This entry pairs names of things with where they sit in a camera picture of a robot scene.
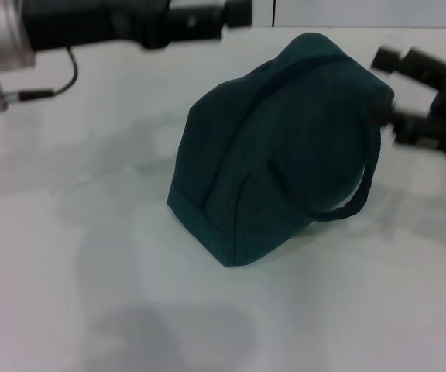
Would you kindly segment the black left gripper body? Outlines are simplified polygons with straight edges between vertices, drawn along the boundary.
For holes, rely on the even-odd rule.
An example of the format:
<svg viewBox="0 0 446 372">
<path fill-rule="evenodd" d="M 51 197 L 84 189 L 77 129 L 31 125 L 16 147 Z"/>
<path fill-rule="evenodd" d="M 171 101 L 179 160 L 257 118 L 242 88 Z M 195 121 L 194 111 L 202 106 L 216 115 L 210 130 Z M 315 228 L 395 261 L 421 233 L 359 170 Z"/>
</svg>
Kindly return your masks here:
<svg viewBox="0 0 446 372">
<path fill-rule="evenodd" d="M 167 14 L 168 1 L 47 1 L 22 3 L 22 22 L 34 51 L 128 40 L 147 49 L 167 45 L 151 40 Z"/>
</svg>

